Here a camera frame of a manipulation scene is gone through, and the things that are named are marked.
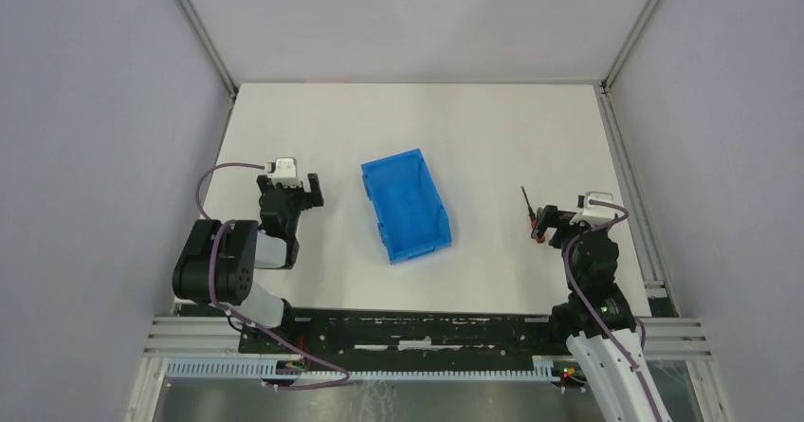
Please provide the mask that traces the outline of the red black screwdriver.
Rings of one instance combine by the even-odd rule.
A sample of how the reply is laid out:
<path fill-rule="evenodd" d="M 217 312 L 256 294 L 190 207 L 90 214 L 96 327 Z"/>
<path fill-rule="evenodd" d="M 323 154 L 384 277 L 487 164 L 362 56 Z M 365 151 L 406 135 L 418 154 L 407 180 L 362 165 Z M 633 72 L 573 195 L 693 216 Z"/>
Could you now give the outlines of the red black screwdriver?
<path fill-rule="evenodd" d="M 525 200 L 525 203 L 526 203 L 526 206 L 527 206 L 528 217 L 529 217 L 530 227 L 531 227 L 531 238 L 536 243 L 542 244 L 542 243 L 545 242 L 545 238 L 543 236 L 537 236 L 536 235 L 536 229 L 537 229 L 537 224 L 538 224 L 538 216 L 537 216 L 536 212 L 533 210 L 533 208 L 532 208 L 532 206 L 531 206 L 531 204 L 529 202 L 529 198 L 527 196 L 526 190 L 525 190 L 525 188 L 523 186 L 521 186 L 521 192 L 522 192 L 522 195 L 524 197 L 524 200 Z"/>

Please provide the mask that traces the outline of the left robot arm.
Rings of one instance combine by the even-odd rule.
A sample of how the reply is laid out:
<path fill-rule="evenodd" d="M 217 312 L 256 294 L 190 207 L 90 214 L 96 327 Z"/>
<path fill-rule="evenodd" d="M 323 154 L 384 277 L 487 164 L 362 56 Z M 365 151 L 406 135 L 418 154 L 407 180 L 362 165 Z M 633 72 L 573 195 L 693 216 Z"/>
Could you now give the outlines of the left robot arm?
<path fill-rule="evenodd" d="M 301 214 L 324 205 L 319 176 L 307 179 L 305 188 L 299 179 L 258 176 L 259 220 L 236 220 L 227 227 L 219 220 L 197 220 L 174 267 L 176 298 L 219 307 L 267 328 L 280 326 L 290 304 L 257 284 L 255 271 L 296 264 Z"/>

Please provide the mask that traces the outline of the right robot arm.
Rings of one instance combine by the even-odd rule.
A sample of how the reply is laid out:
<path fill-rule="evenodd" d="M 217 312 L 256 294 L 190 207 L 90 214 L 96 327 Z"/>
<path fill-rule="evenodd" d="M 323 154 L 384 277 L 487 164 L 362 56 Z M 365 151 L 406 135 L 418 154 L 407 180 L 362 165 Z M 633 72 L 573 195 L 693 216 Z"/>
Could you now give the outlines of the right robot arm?
<path fill-rule="evenodd" d="M 619 246 L 610 229 L 628 211 L 587 195 L 579 212 L 555 205 L 529 209 L 531 237 L 559 251 L 568 299 L 552 308 L 548 324 L 583 373 L 608 421 L 668 421 L 645 358 L 644 324 L 615 281 Z"/>

